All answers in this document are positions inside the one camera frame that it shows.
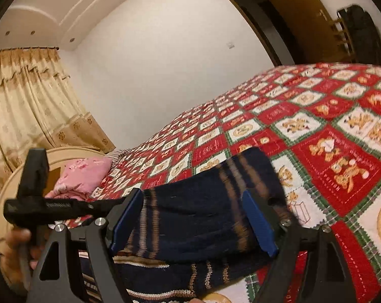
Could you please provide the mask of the person's left hand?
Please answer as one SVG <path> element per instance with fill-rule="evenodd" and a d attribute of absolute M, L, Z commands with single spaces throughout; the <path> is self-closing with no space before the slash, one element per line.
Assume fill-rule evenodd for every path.
<path fill-rule="evenodd" d="M 19 249 L 29 243 L 30 239 L 30 230 L 18 227 L 11 229 L 5 236 L 5 248 L 0 255 L 0 269 L 10 287 L 23 286 Z"/>

